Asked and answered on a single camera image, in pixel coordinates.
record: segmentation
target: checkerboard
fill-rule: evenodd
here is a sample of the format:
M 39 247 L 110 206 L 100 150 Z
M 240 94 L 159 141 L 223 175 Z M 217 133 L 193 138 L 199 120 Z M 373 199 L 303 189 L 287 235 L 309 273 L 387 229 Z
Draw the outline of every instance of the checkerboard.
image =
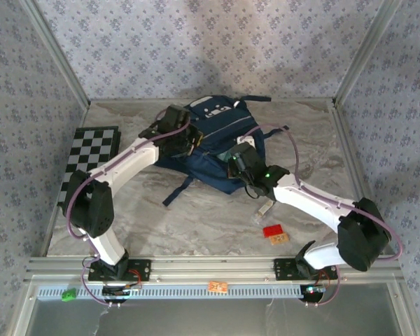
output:
M 114 158 L 118 154 L 120 137 L 118 126 L 76 129 L 57 205 L 65 200 L 70 176 L 76 170 L 88 172 Z

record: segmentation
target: small red object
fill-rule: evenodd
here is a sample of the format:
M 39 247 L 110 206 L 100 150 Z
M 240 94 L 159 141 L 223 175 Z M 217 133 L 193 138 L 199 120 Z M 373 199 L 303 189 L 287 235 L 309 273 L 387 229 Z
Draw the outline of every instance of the small red object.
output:
M 283 233 L 283 229 L 281 228 L 280 224 L 273 225 L 273 226 L 267 226 L 263 228 L 263 235 L 265 238 L 280 235 Z

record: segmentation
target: marble surface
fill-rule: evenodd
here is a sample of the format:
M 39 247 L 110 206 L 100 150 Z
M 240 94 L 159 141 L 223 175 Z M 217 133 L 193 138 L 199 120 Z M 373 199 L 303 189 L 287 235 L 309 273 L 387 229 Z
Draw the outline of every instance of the marble surface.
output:
M 155 114 L 180 100 L 96 101 L 91 104 L 85 126 L 118 125 L 120 151 L 130 145 Z M 342 197 L 353 192 L 342 152 L 325 102 L 249 102 L 259 123 L 287 124 L 300 152 L 300 175 L 313 186 Z M 295 156 L 285 135 L 266 142 L 267 163 L 293 171 Z M 308 241 L 332 234 L 315 218 L 285 204 L 275 204 L 261 225 L 280 223 L 290 241 L 272 246 L 263 238 L 252 215 L 267 199 L 251 199 L 244 190 L 225 195 L 194 181 L 168 207 L 162 201 L 185 176 L 175 171 L 148 167 L 124 185 L 114 199 L 113 229 L 130 255 L 292 255 Z M 70 238 L 61 213 L 55 223 L 49 256 L 82 256 L 88 245 Z

